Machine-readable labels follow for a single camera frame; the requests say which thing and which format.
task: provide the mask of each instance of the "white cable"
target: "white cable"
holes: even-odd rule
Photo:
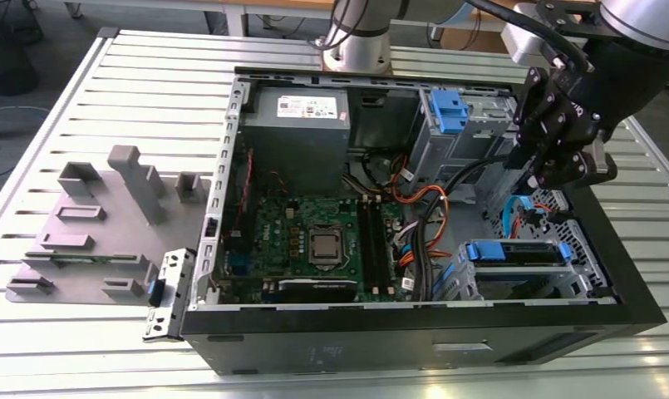
[[[413,222],[412,224],[409,224],[408,226],[404,227],[404,229],[397,233],[397,235],[393,236],[393,242],[397,243],[398,241],[401,241],[401,239],[404,238],[405,234],[412,231],[416,226],[418,226],[418,222]]]

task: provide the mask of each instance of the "black cable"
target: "black cable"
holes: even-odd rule
[[[332,44],[329,46],[318,46],[314,43],[310,43],[310,46],[313,46],[314,48],[317,48],[320,51],[325,52],[325,51],[332,50],[333,48],[337,48],[337,47],[340,47],[342,45],[342,43],[346,41],[346,39],[349,39],[352,37],[352,35],[354,34],[354,31],[357,31],[358,25],[361,24],[361,22],[365,19],[366,9],[369,8],[369,1],[370,0],[366,0],[365,8],[361,11],[361,15],[358,16],[357,23],[352,27],[352,30],[345,34],[345,37],[342,37],[342,40],[340,40],[337,42],[337,44]],[[346,3],[345,13],[342,14],[342,21],[345,20],[346,11],[349,11],[348,8],[349,8],[349,3],[350,2],[352,2],[352,0],[349,0],[349,2]]]
[[[302,19],[300,20],[298,27],[296,27],[296,28],[294,28],[294,30],[293,30],[290,33],[288,33],[286,35],[282,35],[282,38],[284,38],[284,39],[288,39],[292,35],[294,35],[294,34],[298,32],[300,27],[302,27],[302,24],[304,24],[304,23],[305,23],[305,19],[302,18]]]
[[[372,168],[369,167],[370,162],[372,162],[372,150],[368,150],[361,158],[361,169],[365,170],[366,178],[369,179],[374,187],[377,187],[380,190],[384,191],[386,189],[386,186],[378,182],[377,176],[374,176]]]
[[[413,276],[414,276],[414,284],[413,284],[413,302],[420,302],[424,300],[422,290],[424,285],[421,284],[424,280],[424,270],[421,269],[421,262],[416,262],[417,258],[417,246],[416,246],[416,229],[413,229],[414,234],[409,234],[409,245],[410,250],[413,251],[413,259],[414,262],[410,263],[413,266]]]
[[[468,164],[462,169],[457,171],[457,173],[453,175],[453,177],[448,180],[448,183],[445,184],[445,194],[450,195],[450,193],[456,190],[457,186],[468,179],[468,177],[476,173],[481,168],[485,166],[489,166],[494,164],[496,162],[502,162],[508,159],[508,155],[494,155],[490,156],[489,158],[482,158],[481,160],[477,160]],[[416,227],[416,231],[413,236],[416,237],[413,239],[413,245],[412,245],[412,250],[416,252],[413,253],[413,263],[414,263],[414,268],[416,270],[420,270],[416,278],[416,285],[421,284],[421,294],[422,294],[422,299],[424,301],[430,301],[432,300],[432,280],[433,280],[433,268],[430,264],[430,256],[428,254],[428,249],[426,249],[426,244],[425,244],[425,226],[428,224],[428,220],[430,219],[430,216],[433,215],[433,212],[436,211],[436,207],[441,204],[441,197],[440,195],[436,196],[436,198],[430,201],[425,211],[424,215],[421,216],[418,220],[418,226]]]
[[[476,25],[472,28],[472,32],[469,33],[469,38],[468,42],[460,49],[460,51],[465,51],[469,49],[469,47],[476,44],[477,42],[477,37],[480,36],[480,31],[482,30],[482,12],[477,10],[477,18],[476,18]]]
[[[588,71],[587,54],[551,27],[490,0],[465,0],[465,2],[539,36],[560,54],[567,56],[568,69],[577,72]]]
[[[264,22],[264,24],[270,28],[270,29],[274,29],[276,27],[269,23],[266,22],[266,20],[264,19],[264,17],[261,15],[256,15],[256,17]]]
[[[369,187],[366,187],[361,180],[357,179],[357,177],[354,177],[354,175],[349,174],[349,173],[344,173],[342,174],[342,179],[345,180],[345,182],[352,186],[352,188],[356,190],[356,191],[360,191],[360,194],[368,194],[370,196],[376,196],[378,195],[380,193],[374,192]]]
[[[337,7],[338,7],[338,4],[342,0],[334,0],[334,3],[332,5],[332,11],[330,11],[330,23],[329,23],[329,26],[326,28],[326,34],[329,35],[330,34],[330,30],[332,30],[332,27],[334,26],[334,12],[337,11]],[[346,6],[345,6],[345,12],[344,12],[344,16],[346,15],[346,11],[349,10],[349,4],[350,4],[352,0],[346,0]],[[337,32],[334,32],[332,34],[332,37],[330,37],[330,41],[328,43],[325,43],[325,45],[322,47],[328,47],[332,45],[332,41],[334,40],[334,37],[337,36]],[[312,40],[308,40],[308,43],[310,45],[310,47],[314,47],[316,49],[320,48],[318,44],[312,41]]]

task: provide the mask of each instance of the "label sticker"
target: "label sticker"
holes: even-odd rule
[[[413,280],[413,278],[404,277],[404,280],[401,281],[401,288],[406,291],[413,291],[414,284],[416,281]]]
[[[337,119],[336,97],[282,96],[278,99],[278,118]]]
[[[408,180],[413,180],[413,172],[405,168],[401,169],[401,176]]]

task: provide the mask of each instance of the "power supply label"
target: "power supply label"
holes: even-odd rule
[[[338,119],[336,97],[282,96],[278,118]]]

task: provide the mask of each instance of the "metal bracket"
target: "metal bracket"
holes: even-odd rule
[[[143,342],[179,342],[181,323],[187,309],[187,294],[194,273],[195,252],[178,249],[165,254],[159,276],[149,286],[147,329]]]

